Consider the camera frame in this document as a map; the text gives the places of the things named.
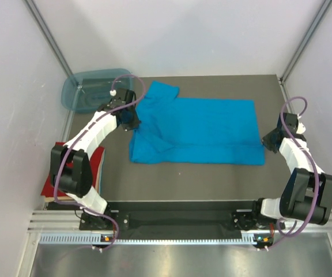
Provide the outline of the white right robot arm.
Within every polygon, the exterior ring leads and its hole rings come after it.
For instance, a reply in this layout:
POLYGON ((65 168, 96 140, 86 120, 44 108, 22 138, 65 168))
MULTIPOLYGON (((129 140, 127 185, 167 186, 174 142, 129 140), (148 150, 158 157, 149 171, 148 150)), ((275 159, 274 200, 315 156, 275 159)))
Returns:
POLYGON ((262 229, 272 219, 290 218, 304 221, 310 212, 314 195, 307 194, 315 190, 315 177, 319 178, 319 194, 310 223, 324 225, 332 209, 332 175, 326 174, 320 167, 314 173, 306 154, 309 153, 303 135, 305 127, 296 114, 283 113, 277 127, 262 139, 263 145, 275 154, 280 153, 289 168, 290 178, 280 198, 259 199, 257 210, 251 213, 251 223, 262 229))

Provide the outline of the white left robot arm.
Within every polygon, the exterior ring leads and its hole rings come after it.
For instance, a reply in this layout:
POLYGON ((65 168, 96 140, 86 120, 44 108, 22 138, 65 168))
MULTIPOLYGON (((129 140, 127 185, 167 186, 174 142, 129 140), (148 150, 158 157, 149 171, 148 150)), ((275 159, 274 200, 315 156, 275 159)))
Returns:
POLYGON ((75 204, 93 214, 92 222, 100 229, 111 225, 112 215, 106 211, 108 203, 93 187, 90 159, 103 140, 120 125, 128 131, 141 123, 135 110, 137 100, 134 91, 113 89, 110 96, 110 101, 97 109, 73 139, 52 148, 50 162, 54 197, 57 197, 57 191, 65 193, 75 204))

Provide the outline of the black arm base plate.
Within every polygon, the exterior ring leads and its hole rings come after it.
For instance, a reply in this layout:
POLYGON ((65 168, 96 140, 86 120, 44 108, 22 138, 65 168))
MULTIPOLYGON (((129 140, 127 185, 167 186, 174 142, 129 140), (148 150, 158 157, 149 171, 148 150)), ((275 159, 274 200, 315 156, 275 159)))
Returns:
POLYGON ((110 201, 103 214, 114 218, 121 230, 189 225, 248 231, 276 223, 260 210, 260 200, 110 201))

